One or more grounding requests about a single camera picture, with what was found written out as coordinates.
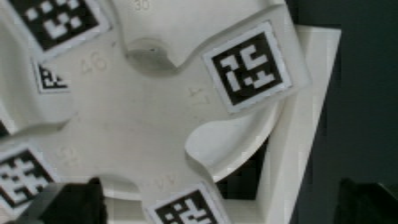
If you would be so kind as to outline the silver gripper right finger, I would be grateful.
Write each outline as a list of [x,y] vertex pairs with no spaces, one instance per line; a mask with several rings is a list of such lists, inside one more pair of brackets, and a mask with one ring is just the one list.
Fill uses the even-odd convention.
[[341,180],[333,224],[398,224],[398,184]]

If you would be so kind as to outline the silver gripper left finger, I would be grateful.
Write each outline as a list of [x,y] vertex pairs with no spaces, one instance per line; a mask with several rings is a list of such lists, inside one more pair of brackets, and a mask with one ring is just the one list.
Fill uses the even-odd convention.
[[49,184],[12,224],[108,224],[99,178]]

